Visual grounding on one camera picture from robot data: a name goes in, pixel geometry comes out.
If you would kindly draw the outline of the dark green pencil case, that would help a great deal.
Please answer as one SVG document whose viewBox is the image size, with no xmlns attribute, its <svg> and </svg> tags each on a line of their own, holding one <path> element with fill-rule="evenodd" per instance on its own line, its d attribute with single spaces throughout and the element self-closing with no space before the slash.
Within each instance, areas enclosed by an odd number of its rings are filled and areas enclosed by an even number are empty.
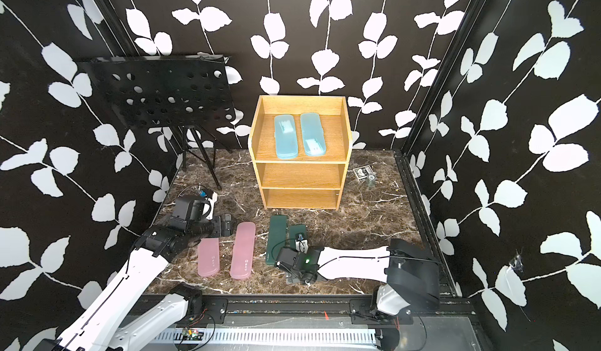
<svg viewBox="0 0 601 351">
<path fill-rule="evenodd" d="M 308 233 L 304 224 L 291 225 L 288 228 L 290 247 L 297 252 L 308 252 Z"/>
<path fill-rule="evenodd" d="M 266 246 L 265 263 L 268 266 L 275 265 L 275 259 L 280 249 L 287 241 L 287 216 L 273 215 L 270 218 L 268 242 Z"/>
</svg>

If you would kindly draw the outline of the pink pencil case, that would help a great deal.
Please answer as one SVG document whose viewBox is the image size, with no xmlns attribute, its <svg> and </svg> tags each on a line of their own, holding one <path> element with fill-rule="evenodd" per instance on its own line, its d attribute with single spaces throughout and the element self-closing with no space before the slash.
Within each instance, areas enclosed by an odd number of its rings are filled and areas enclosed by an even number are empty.
<svg viewBox="0 0 601 351">
<path fill-rule="evenodd" d="M 212 277 L 220 271 L 218 238 L 203 238 L 197 246 L 197 274 Z"/>
<path fill-rule="evenodd" d="M 256 225 L 242 222 L 236 228 L 230 276 L 235 280 L 248 279 L 252 274 Z"/>
</svg>

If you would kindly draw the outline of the light blue pencil case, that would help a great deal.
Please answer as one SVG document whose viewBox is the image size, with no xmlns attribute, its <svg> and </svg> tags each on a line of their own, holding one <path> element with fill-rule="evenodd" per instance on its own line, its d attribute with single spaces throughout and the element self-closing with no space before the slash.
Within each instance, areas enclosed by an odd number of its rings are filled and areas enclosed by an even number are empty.
<svg viewBox="0 0 601 351">
<path fill-rule="evenodd" d="M 297 131 L 292 115 L 274 118 L 275 152 L 280 160 L 293 160 L 298 155 Z"/>
<path fill-rule="evenodd" d="M 303 146 L 307 156 L 322 156 L 326 153 L 326 142 L 321 118 L 318 113 L 300 115 Z"/>
</svg>

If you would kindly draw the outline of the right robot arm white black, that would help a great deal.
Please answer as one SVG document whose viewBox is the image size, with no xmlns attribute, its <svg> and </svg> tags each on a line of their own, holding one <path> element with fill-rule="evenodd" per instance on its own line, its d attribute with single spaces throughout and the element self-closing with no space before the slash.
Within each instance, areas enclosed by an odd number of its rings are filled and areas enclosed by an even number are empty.
<svg viewBox="0 0 601 351">
<path fill-rule="evenodd" d="M 439 261 L 402 239 L 362 250 L 282 246 L 272 256 L 276 267 L 303 285 L 342 278 L 379 282 L 372 302 L 376 313 L 394 316 L 440 307 Z"/>
</svg>

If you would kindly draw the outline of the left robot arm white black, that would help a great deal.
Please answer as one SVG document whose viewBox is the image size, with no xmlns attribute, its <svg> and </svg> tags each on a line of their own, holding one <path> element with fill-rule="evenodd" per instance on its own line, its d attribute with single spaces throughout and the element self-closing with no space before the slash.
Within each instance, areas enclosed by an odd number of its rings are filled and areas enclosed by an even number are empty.
<svg viewBox="0 0 601 351">
<path fill-rule="evenodd" d="M 180 284 L 127 326 L 121 323 L 153 280 L 182 251 L 203 238 L 229 235 L 232 226 L 215 216 L 218 194 L 180 196 L 175 208 L 133 244 L 115 278 L 90 307 L 56 339 L 44 338 L 37 350 L 141 350 L 181 320 L 192 324 L 205 314 L 202 292 Z"/>
</svg>

